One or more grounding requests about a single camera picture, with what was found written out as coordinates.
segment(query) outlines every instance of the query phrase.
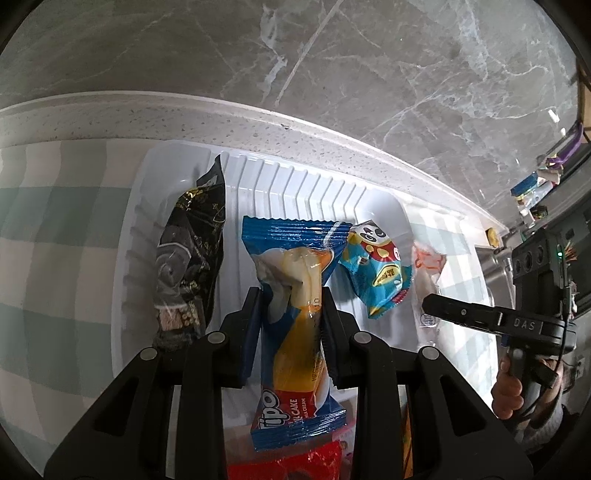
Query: green plaid fabric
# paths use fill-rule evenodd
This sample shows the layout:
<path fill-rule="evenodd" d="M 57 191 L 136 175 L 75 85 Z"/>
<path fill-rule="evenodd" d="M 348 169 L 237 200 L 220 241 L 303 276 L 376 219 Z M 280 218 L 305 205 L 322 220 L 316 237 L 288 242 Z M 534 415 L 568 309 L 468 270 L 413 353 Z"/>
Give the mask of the green plaid fabric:
<path fill-rule="evenodd" d="M 119 234 L 135 174 L 155 143 L 76 140 L 0 150 L 0 422 L 40 472 L 112 380 Z M 460 218 L 403 201 L 416 238 L 448 255 L 444 294 L 484 301 Z M 489 339 L 469 330 L 446 334 L 444 353 L 488 393 L 496 375 Z"/>

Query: snack package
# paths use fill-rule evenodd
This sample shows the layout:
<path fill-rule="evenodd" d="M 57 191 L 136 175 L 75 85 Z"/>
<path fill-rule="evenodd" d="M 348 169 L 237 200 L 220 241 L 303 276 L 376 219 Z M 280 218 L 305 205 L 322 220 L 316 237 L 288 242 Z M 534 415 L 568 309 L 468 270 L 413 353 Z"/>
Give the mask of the snack package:
<path fill-rule="evenodd" d="M 290 445 L 345 423 L 329 395 L 320 349 L 322 286 L 346 245 L 341 222 L 244 217 L 242 241 L 267 307 L 261 333 L 261 401 L 252 424 L 255 450 Z"/>
<path fill-rule="evenodd" d="M 338 480 L 340 458 L 339 442 L 330 442 L 272 462 L 229 465 L 228 480 Z"/>
<path fill-rule="evenodd" d="M 226 184 L 218 156 L 196 187 L 179 197 L 156 250 L 155 347 L 177 350 L 205 334 L 223 260 L 225 220 Z"/>
<path fill-rule="evenodd" d="M 351 229 L 339 262 L 347 269 L 370 319 L 381 317 L 408 293 L 411 267 L 402 266 L 394 242 L 371 220 Z"/>

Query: black and gold package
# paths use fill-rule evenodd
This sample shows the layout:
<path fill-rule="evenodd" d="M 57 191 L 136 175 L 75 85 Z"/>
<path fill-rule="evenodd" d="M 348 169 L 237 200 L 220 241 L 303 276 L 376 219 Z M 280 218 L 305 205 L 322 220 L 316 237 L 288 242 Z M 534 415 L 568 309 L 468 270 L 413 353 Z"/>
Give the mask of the black and gold package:
<path fill-rule="evenodd" d="M 225 220 L 226 184 L 217 156 L 195 188 L 179 197 L 158 244 L 155 347 L 174 351 L 205 335 L 223 260 Z"/>

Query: finger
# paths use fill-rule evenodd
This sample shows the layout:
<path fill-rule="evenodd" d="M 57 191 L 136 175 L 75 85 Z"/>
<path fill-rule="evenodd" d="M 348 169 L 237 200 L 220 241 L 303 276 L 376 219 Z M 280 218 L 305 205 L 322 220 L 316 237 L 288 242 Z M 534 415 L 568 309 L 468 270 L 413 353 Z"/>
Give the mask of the finger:
<path fill-rule="evenodd" d="M 501 363 L 499 364 L 499 369 L 504 373 L 509 373 L 509 369 L 511 368 L 511 360 L 509 359 L 508 355 L 505 355 L 501 358 Z"/>
<path fill-rule="evenodd" d="M 519 410 L 523 406 L 523 397 L 498 397 L 495 399 L 502 410 Z"/>
<path fill-rule="evenodd" d="M 492 401 L 492 411 L 501 420 L 508 420 L 513 415 L 513 410 L 511 410 L 510 408 L 505 408 L 502 405 L 499 405 L 499 403 L 496 400 Z"/>
<path fill-rule="evenodd" d="M 509 374 L 500 373 L 496 378 L 496 383 L 493 385 L 491 393 L 492 396 L 517 397 L 521 395 L 521 382 L 518 378 L 512 377 Z"/>

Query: panda cartoon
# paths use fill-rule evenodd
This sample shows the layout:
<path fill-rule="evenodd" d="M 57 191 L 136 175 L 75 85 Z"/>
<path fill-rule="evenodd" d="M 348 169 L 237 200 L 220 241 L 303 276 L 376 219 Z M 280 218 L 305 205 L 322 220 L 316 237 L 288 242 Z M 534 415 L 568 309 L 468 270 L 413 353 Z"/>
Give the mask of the panda cartoon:
<path fill-rule="evenodd" d="M 349 243 L 360 245 L 377 262 L 400 262 L 400 253 L 394 242 L 371 220 L 351 229 Z"/>

